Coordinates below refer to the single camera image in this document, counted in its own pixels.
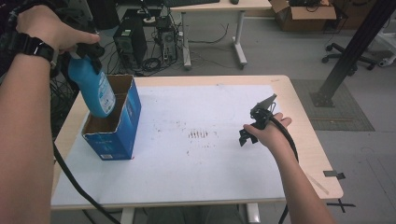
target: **black metal pole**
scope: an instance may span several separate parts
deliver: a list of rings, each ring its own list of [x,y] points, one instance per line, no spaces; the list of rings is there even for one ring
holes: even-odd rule
[[[319,91],[310,93],[315,106],[333,106],[332,97],[335,91],[347,77],[352,66],[374,40],[376,34],[382,29],[385,22],[390,18],[395,8],[395,0],[376,1]]]

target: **blue cardboard box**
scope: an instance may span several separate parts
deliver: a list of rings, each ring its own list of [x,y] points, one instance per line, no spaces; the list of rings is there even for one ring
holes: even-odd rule
[[[107,76],[116,95],[113,112],[105,119],[88,116],[82,136],[103,161],[130,160],[141,104],[133,76]]]

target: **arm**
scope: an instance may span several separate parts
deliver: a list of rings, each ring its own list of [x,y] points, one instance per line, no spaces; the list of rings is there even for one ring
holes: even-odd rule
[[[20,14],[17,31],[57,50],[99,40],[43,6]],[[0,87],[0,155],[0,223],[50,223],[50,63],[44,58],[18,54]]]
[[[291,124],[290,118],[275,118],[283,126]],[[291,150],[288,140],[272,122],[264,130],[244,125],[245,130],[255,135],[273,154],[282,178],[291,223],[335,223],[326,205],[319,198]]]

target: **hand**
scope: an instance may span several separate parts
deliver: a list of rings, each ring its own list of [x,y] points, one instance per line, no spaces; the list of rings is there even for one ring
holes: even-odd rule
[[[35,6],[18,16],[19,33],[38,37],[56,50],[71,49],[77,43],[93,44],[99,35],[89,34],[63,23],[48,7]]]
[[[291,124],[291,118],[283,118],[282,113],[277,113],[274,118],[287,128]],[[285,138],[283,133],[275,126],[273,122],[269,122],[264,130],[256,129],[255,127],[245,124],[244,129],[253,134],[259,139],[259,141],[268,147],[272,152],[275,148],[282,145],[289,145],[288,140]]]

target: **gray concrete floor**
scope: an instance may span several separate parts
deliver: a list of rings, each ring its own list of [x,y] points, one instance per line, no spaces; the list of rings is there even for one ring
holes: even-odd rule
[[[145,32],[149,39],[152,29]],[[354,35],[353,31],[335,35],[286,33],[280,31],[272,19],[246,19],[241,43],[248,65],[241,70],[231,45],[234,32],[235,26],[230,25],[228,34],[215,45],[191,44],[193,68],[190,71],[178,63],[154,76],[287,75],[295,79],[324,80],[336,63],[336,60],[320,61],[326,55],[325,46],[332,42],[346,46]],[[223,34],[224,29],[218,24],[190,28],[190,36],[195,40],[216,40]],[[103,34],[102,42],[110,41],[111,35]],[[111,46],[106,49],[106,53],[110,53]],[[382,59],[389,52],[374,44],[364,54]],[[111,68],[115,65],[115,58],[117,55],[109,64]],[[344,190],[342,202],[356,205],[346,207],[345,213],[340,207],[331,206],[330,209],[339,223],[396,223],[396,65],[376,66],[368,71],[365,64],[359,63],[359,70],[354,76],[347,77],[344,83],[375,131],[316,132],[333,169],[346,176],[340,180]],[[277,223],[284,205],[259,204],[262,223]],[[110,223],[98,212],[89,212],[96,223]],[[137,210],[135,223],[144,223],[144,220],[142,210]],[[51,223],[90,221],[79,210],[53,211]]]

